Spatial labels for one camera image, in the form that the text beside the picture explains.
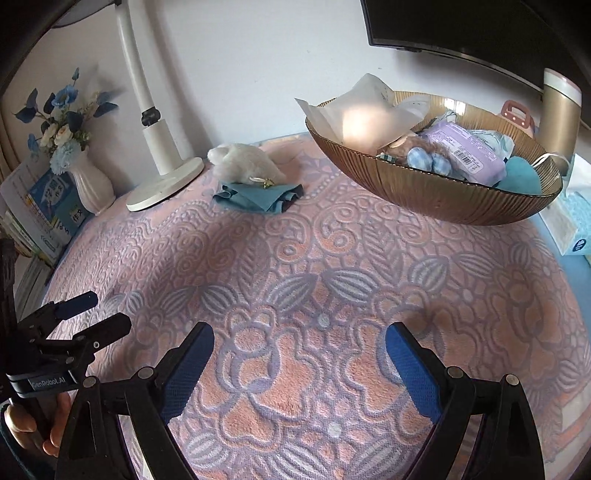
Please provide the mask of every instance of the curtain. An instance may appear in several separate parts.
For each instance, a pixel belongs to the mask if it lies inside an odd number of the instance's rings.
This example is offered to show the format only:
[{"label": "curtain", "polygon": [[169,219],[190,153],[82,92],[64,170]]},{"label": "curtain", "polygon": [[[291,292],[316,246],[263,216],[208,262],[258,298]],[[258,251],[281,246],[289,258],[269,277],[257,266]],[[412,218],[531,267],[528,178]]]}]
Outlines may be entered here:
[{"label": "curtain", "polygon": [[0,108],[0,183],[10,175],[20,162],[17,159],[10,138],[4,125],[4,118],[2,117],[2,109]]}]

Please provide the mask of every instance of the white lid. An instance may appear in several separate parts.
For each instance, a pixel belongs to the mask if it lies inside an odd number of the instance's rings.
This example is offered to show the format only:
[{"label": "white lid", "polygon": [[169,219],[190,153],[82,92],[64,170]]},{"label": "white lid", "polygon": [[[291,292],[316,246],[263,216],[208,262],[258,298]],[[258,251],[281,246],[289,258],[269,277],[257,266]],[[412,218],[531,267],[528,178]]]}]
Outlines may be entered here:
[{"label": "white lid", "polygon": [[581,89],[575,84],[575,82],[569,80],[564,75],[555,72],[552,69],[544,69],[544,85],[548,85],[554,90],[558,90],[564,96],[570,98],[574,103],[581,106],[583,101]]}]

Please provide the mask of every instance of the teal cloth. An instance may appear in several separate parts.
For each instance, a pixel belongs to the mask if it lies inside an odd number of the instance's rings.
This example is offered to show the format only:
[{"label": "teal cloth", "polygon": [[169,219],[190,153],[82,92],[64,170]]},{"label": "teal cloth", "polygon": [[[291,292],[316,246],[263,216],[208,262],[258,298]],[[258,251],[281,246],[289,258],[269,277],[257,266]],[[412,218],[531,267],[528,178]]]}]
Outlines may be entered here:
[{"label": "teal cloth", "polygon": [[542,195],[540,176],[526,159],[511,157],[505,166],[507,176],[496,185],[496,188],[525,195]]},{"label": "teal cloth", "polygon": [[222,190],[213,199],[220,205],[252,213],[282,213],[304,195],[299,185],[275,185],[264,189],[259,185],[222,183]]}]

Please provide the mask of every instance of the cream rose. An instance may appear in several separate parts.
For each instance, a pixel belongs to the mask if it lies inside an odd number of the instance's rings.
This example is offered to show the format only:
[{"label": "cream rose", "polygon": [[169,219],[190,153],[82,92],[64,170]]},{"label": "cream rose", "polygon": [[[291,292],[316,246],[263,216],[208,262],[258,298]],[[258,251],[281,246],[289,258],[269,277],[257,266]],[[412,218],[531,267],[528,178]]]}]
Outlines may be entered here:
[{"label": "cream rose", "polygon": [[70,127],[64,125],[60,128],[59,132],[56,135],[56,146],[61,147],[64,143],[69,142],[73,137],[72,132],[70,131]]},{"label": "cream rose", "polygon": [[41,141],[39,142],[39,144],[42,147],[48,146],[51,143],[51,140],[53,139],[53,136],[56,134],[56,132],[57,132],[57,125],[51,124],[49,127],[47,127],[47,130],[45,130],[45,133],[41,137]]}]

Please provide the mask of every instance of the sleeve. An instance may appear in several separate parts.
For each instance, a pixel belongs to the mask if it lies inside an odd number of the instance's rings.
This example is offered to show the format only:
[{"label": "sleeve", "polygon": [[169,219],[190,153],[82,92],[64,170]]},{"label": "sleeve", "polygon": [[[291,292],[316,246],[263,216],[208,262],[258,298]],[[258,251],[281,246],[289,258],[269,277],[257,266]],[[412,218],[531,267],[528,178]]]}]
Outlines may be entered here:
[{"label": "sleeve", "polygon": [[14,458],[21,466],[23,472],[30,480],[54,480],[55,471],[45,462],[34,458],[26,450],[24,450],[14,439],[12,433],[6,425],[4,414],[8,405],[2,406],[0,409],[0,433],[6,442],[8,449],[14,455]]}]

